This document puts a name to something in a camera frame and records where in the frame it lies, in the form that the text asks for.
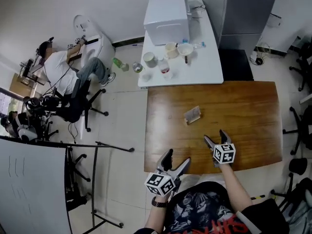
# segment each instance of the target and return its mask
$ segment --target wristwatch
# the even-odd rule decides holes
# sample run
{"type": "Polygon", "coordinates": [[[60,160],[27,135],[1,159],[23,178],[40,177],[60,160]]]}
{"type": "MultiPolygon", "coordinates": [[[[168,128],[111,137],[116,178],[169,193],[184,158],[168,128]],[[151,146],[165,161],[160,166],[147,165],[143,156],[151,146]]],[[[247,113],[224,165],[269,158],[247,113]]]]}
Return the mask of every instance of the wristwatch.
{"type": "Polygon", "coordinates": [[[166,203],[159,203],[159,202],[155,201],[155,198],[156,197],[154,197],[153,200],[152,200],[152,205],[153,206],[158,207],[158,208],[166,208],[167,207],[168,202],[166,202],[166,203]]]}

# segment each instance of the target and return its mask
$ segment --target white shirt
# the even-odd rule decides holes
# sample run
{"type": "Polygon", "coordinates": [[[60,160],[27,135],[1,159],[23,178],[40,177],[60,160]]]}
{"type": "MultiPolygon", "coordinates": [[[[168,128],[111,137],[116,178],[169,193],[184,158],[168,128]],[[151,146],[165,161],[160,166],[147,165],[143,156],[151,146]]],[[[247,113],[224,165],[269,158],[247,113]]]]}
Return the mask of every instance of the white shirt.
{"type": "Polygon", "coordinates": [[[67,51],[59,51],[50,55],[44,63],[44,71],[51,82],[51,86],[57,82],[55,87],[61,95],[71,94],[78,79],[76,72],[69,67],[66,59],[67,51]]]}

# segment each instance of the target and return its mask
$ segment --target whiteboard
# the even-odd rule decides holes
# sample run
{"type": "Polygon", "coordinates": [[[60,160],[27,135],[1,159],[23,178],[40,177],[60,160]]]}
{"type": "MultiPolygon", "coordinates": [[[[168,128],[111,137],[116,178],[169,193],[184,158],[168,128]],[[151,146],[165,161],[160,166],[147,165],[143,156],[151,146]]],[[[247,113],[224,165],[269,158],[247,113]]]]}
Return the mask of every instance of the whiteboard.
{"type": "Polygon", "coordinates": [[[0,139],[0,224],[8,234],[70,234],[65,148],[0,139]]]}

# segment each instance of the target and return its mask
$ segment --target small bottle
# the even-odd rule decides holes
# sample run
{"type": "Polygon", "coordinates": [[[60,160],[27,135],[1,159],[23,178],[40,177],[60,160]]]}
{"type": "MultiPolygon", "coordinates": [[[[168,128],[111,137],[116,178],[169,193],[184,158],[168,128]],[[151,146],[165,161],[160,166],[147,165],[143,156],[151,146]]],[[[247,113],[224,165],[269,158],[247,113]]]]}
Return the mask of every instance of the small bottle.
{"type": "Polygon", "coordinates": [[[123,72],[127,72],[129,70],[129,64],[127,63],[122,63],[121,60],[117,59],[117,58],[113,58],[113,63],[118,67],[121,68],[123,70],[123,72]]]}
{"type": "Polygon", "coordinates": [[[140,73],[143,69],[143,66],[140,63],[135,61],[132,65],[132,68],[133,68],[134,72],[140,73]]]}
{"type": "Polygon", "coordinates": [[[195,49],[206,48],[206,44],[205,44],[205,42],[202,41],[202,42],[199,42],[199,43],[194,43],[193,47],[195,49]]]}
{"type": "Polygon", "coordinates": [[[158,66],[165,79],[172,78],[173,74],[170,71],[170,66],[168,64],[168,61],[164,57],[158,59],[158,66]]]}

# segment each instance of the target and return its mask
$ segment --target white cup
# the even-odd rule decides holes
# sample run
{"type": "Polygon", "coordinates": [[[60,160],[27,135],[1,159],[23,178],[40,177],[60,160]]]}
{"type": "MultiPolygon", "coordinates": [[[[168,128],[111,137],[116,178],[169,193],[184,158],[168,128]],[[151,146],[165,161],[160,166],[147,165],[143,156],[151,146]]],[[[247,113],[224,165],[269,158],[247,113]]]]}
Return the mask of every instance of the white cup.
{"type": "Polygon", "coordinates": [[[168,58],[176,58],[179,55],[179,52],[177,51],[176,43],[169,42],[165,45],[166,54],[168,58]]]}
{"type": "Polygon", "coordinates": [[[150,68],[154,68],[157,66],[157,59],[152,52],[147,52],[143,55],[143,60],[145,61],[146,65],[150,68]]]}

